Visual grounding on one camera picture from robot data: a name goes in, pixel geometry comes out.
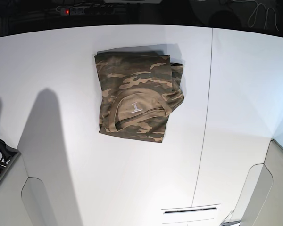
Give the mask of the camouflage T-shirt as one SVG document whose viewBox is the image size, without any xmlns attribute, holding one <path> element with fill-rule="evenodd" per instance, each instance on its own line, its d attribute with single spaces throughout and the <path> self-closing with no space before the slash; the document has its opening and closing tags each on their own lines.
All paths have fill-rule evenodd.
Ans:
<svg viewBox="0 0 283 226">
<path fill-rule="evenodd" d="M 170 114 L 184 101 L 184 65 L 156 52 L 103 52 L 94 59 L 102 93 L 99 132 L 162 143 Z"/>
</svg>

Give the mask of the black power strip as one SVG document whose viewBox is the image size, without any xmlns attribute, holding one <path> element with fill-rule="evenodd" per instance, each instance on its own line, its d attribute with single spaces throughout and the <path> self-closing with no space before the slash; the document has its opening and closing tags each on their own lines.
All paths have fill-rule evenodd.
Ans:
<svg viewBox="0 0 283 226">
<path fill-rule="evenodd" d="M 62 16 L 110 15 L 114 8 L 108 5 L 58 6 L 56 11 Z"/>
</svg>

